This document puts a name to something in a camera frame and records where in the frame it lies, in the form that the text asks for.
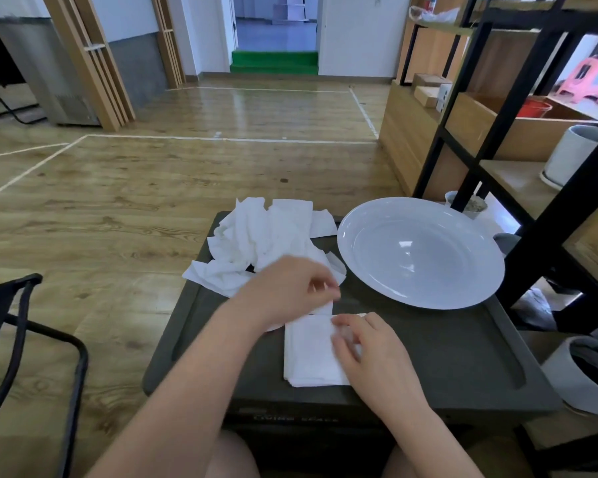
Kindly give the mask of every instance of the forearm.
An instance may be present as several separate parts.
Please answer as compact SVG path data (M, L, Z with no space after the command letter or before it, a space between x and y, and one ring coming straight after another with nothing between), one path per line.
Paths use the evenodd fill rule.
M220 307L89 478L204 476L239 372L259 334Z
M388 424L417 478L483 478L441 418L428 406L404 410Z

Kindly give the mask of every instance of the red bucket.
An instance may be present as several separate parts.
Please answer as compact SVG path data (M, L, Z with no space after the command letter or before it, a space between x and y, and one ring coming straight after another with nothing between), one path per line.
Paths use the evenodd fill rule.
M542 119L545 117L545 114L552 109L553 105L551 104L542 101L535 101L533 99L527 99L517 117L533 117L534 119Z

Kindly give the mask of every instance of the fire extinguisher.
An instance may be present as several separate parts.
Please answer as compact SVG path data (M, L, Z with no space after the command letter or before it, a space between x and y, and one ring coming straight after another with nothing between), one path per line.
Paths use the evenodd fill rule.
M434 11L434 6L436 5L436 0L425 0L425 5L423 8L425 11Z

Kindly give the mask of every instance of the hand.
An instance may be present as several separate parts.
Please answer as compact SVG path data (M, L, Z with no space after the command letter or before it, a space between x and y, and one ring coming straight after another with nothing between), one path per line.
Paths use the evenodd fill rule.
M349 326L354 342L361 344L358 358L340 333L332 336L350 384L386 426L398 422L404 412L429 409L405 346L380 316L342 313L332 323Z
M263 332L340 298L329 268L308 258L284 256L258 272L224 306L247 313L247 319Z

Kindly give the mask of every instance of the finger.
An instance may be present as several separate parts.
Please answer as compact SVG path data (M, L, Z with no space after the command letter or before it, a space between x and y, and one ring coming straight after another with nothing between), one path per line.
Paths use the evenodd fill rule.
M370 312L365 316L365 321L368 322L373 328L381 330L389 325L384 321L378 313Z
M308 258L303 259L306 265L306 272L311 281L325 283L330 288L339 288L339 284L334 275L326 265L322 265Z
M374 328L363 317L360 317L356 313L341 313L339 315L335 315L332 317L332 323L337 326L349 326L352 329L354 336L362 345L369 336L369 333L374 330Z
M359 369L359 362L354 358L346 339L341 334L335 333L332 336L332 346L346 376L351 379Z
M311 307L310 312L315 308L323 307L327 303L330 303L341 298L341 291L331 288L325 288L323 290L317 290L308 294L308 304Z

